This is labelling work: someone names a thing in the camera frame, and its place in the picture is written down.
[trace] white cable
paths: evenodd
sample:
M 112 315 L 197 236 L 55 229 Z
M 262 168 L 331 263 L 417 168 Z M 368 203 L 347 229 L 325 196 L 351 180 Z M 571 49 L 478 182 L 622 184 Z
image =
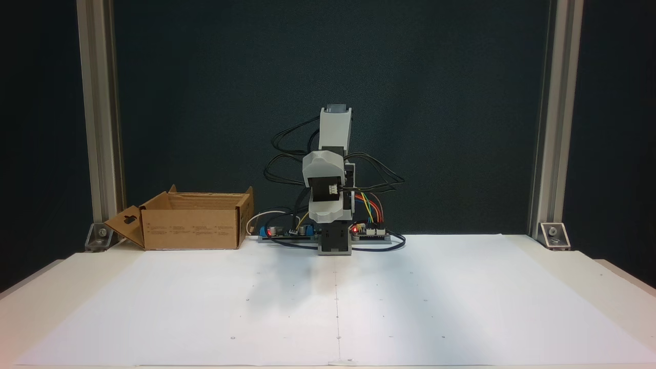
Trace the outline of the white cable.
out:
M 253 219 L 259 217 L 260 215 L 271 214 L 271 213 L 288 213 L 288 211 L 270 210 L 270 211 L 265 211 L 264 213 L 259 213 L 259 214 L 254 215 L 252 218 L 250 218 L 246 222 L 246 233 L 248 233 L 249 235 L 252 235 L 251 231 L 249 230 L 250 229 L 249 227 L 251 226 L 251 222 L 253 221 Z M 298 219 L 298 221 L 300 222 L 300 217 L 298 215 L 296 216 L 296 219 Z

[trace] cardboard box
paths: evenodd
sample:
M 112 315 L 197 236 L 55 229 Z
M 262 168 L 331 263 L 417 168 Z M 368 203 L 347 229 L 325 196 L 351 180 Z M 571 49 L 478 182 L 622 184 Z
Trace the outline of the cardboard box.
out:
M 253 188 L 244 194 L 168 192 L 105 222 L 145 250 L 237 249 L 253 216 Z

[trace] white paper sheet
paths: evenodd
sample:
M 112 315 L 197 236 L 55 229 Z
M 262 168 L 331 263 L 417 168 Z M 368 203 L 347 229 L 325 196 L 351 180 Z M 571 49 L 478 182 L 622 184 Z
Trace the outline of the white paper sheet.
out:
M 502 236 L 409 236 L 351 257 L 148 251 L 18 364 L 634 362 L 656 354 Z

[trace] yellow wire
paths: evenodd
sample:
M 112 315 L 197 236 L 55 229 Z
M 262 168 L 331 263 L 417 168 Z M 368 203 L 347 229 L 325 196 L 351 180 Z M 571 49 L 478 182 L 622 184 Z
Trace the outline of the yellow wire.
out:
M 373 222 L 373 215 L 371 215 L 371 209 L 369 209 L 369 199 L 365 195 L 364 192 L 360 192 L 362 194 L 362 198 L 365 199 L 365 207 L 367 208 L 367 212 L 369 213 L 369 218 Z
M 296 226 L 296 231 L 297 231 L 297 232 L 298 232 L 298 229 L 300 228 L 300 225 L 303 224 L 303 222 L 305 221 L 305 218 L 308 217 L 308 214 L 309 214 L 309 213 L 310 213 L 309 211 L 308 211 L 307 213 L 305 213 L 305 215 L 303 215 L 303 218 L 301 218 L 301 219 L 298 221 L 298 225 Z
M 369 201 L 369 210 L 373 209 L 376 213 L 376 222 L 381 222 L 382 217 L 380 216 L 379 210 L 375 206 L 371 206 L 373 204 L 373 202 L 369 198 L 367 198 L 367 200 Z

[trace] white table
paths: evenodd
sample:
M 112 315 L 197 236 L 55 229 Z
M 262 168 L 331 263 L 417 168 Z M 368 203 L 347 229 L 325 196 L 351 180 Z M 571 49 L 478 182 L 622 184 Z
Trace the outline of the white table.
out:
M 506 237 L 632 337 L 656 351 L 656 291 L 654 289 L 612 264 L 605 261 L 596 262 L 581 252 L 548 251 L 526 236 Z M 43 339 L 98 289 L 135 261 L 142 252 L 136 246 L 120 244 L 104 253 L 77 253 L 0 299 L 0 368 L 12 367 L 12 363 L 23 352 Z M 563 306 L 561 311 L 556 311 L 554 314 L 566 315 L 567 307 Z M 539 368 L 654 367 L 656 366 L 653 364 L 617 364 L 540 366 Z M 512 368 L 536 367 L 513 366 Z

